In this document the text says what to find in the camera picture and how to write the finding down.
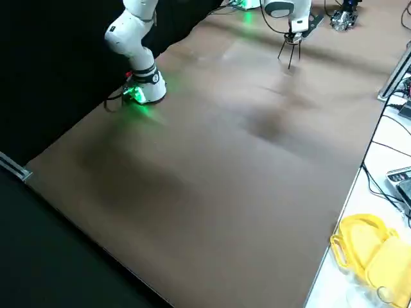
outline yellow handle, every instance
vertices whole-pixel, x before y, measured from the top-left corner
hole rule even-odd
[[[338,266],[340,266],[341,268],[349,268],[349,261],[345,252],[345,244],[342,237],[339,235],[333,235],[330,237],[329,242]]]
[[[341,225],[345,225],[347,223],[350,223],[352,221],[358,221],[358,220],[362,220],[364,222],[366,222],[367,224],[376,227],[378,230],[381,231],[386,231],[387,227],[385,226],[383,220],[375,215],[371,215],[371,214],[356,214],[356,215],[352,215],[352,216],[348,216],[346,218],[344,218],[341,221]]]

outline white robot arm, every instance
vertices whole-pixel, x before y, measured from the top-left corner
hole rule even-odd
[[[105,40],[110,48],[128,58],[133,74],[125,91],[138,103],[154,103],[166,95],[166,83],[153,53],[141,40],[155,23],[158,0],[123,0],[124,12],[109,26]]]
[[[288,16],[292,33],[309,29],[311,0],[264,0],[264,10],[274,18]]]

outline brown mat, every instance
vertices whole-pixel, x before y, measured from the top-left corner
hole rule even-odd
[[[159,59],[160,105],[97,108],[30,184],[176,307],[302,307],[405,50],[405,4],[365,0],[349,33],[324,21],[291,71],[258,11],[211,16]]]

